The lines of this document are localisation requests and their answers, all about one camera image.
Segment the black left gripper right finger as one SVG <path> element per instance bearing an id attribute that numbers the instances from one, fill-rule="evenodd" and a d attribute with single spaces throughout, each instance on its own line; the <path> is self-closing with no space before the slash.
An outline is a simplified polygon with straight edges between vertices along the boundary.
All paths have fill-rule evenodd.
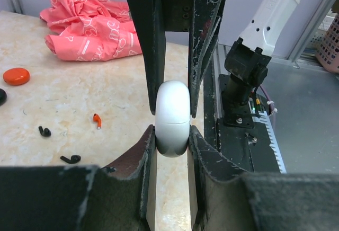
<path id="1" fill-rule="evenodd" d="M 338 175 L 251 173 L 209 145 L 188 146 L 193 230 L 338 230 Z"/>

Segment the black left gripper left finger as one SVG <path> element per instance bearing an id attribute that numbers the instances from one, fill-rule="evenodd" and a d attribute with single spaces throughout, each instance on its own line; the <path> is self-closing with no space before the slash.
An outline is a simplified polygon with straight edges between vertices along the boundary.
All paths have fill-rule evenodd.
<path id="1" fill-rule="evenodd" d="M 116 160 L 2 167 L 1 230 L 154 230 L 155 129 Z"/>

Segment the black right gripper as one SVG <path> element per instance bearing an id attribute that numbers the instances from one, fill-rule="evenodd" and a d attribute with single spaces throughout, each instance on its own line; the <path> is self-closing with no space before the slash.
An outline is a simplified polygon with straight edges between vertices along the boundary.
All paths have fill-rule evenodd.
<path id="1" fill-rule="evenodd" d="M 127 0 L 140 42 L 146 73 L 149 107 L 164 81 L 165 32 L 189 32 L 188 88 L 193 118 L 199 90 L 218 43 L 226 0 Z"/>

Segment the white earbud charging case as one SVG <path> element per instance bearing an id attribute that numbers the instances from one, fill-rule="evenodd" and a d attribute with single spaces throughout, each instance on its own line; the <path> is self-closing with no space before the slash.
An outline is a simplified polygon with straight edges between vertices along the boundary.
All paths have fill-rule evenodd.
<path id="1" fill-rule="evenodd" d="M 180 81 L 164 82 L 157 93 L 155 135 L 158 151 L 169 158 L 184 154 L 190 133 L 190 94 Z"/>

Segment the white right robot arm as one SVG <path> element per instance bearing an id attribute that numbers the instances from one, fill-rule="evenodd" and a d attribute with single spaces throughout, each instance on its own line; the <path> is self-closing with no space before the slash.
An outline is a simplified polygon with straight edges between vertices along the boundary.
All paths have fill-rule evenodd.
<path id="1" fill-rule="evenodd" d="M 127 0 L 144 57 L 148 99 L 157 125 L 188 125 L 196 116 L 199 90 L 218 43 L 226 0 Z M 226 62 L 246 93 L 266 74 L 278 37 L 300 0 L 263 0 L 234 42 Z M 188 85 L 164 81 L 166 32 L 189 34 Z"/>

